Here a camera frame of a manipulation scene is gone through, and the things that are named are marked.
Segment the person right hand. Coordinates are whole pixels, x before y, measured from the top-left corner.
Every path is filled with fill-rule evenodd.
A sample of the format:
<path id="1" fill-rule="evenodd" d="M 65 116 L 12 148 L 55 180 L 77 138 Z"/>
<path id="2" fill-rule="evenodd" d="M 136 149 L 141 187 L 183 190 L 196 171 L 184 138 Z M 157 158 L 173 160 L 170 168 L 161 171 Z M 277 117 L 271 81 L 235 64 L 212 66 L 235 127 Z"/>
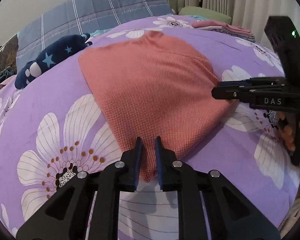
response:
<path id="1" fill-rule="evenodd" d="M 287 146 L 287 148 L 290 151 L 295 151 L 294 135 L 293 135 L 292 127 L 290 125 L 285 126 L 283 130 L 280 130 L 280 135 L 284 140 L 284 143 Z"/>

